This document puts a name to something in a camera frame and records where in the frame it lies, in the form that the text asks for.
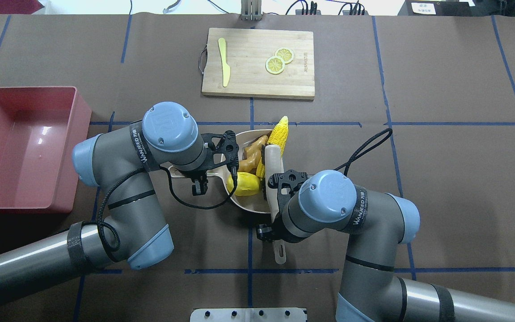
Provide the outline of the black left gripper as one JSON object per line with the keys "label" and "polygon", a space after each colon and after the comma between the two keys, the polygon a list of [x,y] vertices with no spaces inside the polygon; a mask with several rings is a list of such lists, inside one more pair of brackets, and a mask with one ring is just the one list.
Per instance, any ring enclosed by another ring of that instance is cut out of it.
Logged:
{"label": "black left gripper", "polygon": [[233,179],[237,179],[239,145],[236,134],[227,130],[223,134],[202,134],[203,151],[206,153],[202,165],[194,169],[192,195],[205,195],[208,190],[207,171],[226,166]]}

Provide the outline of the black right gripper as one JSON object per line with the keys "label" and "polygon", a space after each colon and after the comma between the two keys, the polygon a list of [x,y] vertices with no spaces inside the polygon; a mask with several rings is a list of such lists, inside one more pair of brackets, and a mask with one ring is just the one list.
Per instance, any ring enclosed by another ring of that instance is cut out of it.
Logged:
{"label": "black right gripper", "polygon": [[289,169],[284,173],[276,173],[268,179],[268,187],[277,190],[279,211],[271,225],[258,224],[256,226],[256,237],[258,240],[262,242],[278,240],[301,242],[306,238],[302,236],[303,230],[299,229],[290,217],[290,203],[307,179],[307,173],[298,172],[293,169]]}

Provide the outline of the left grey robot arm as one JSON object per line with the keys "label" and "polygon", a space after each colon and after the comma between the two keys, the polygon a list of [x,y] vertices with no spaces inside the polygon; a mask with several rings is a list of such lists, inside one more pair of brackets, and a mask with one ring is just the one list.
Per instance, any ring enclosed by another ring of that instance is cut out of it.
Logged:
{"label": "left grey robot arm", "polygon": [[172,164],[190,178],[193,195],[208,189],[207,171],[239,169],[231,130],[201,134],[184,106],[160,102],[140,121],[78,143],[74,169],[104,193],[94,220],[0,254],[0,305],[16,301],[121,261],[133,270],[170,256],[174,246],[150,173]]}

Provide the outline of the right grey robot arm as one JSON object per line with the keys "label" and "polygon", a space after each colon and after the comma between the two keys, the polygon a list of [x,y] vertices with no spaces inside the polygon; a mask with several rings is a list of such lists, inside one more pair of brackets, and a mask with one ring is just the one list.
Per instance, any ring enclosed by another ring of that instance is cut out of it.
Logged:
{"label": "right grey robot arm", "polygon": [[304,241],[323,229],[349,235],[338,322],[515,322],[515,304],[395,275],[398,245],[414,239],[420,215],[413,202],[355,185],[324,170],[309,177],[288,170],[271,175],[279,212],[259,225],[263,241]]}

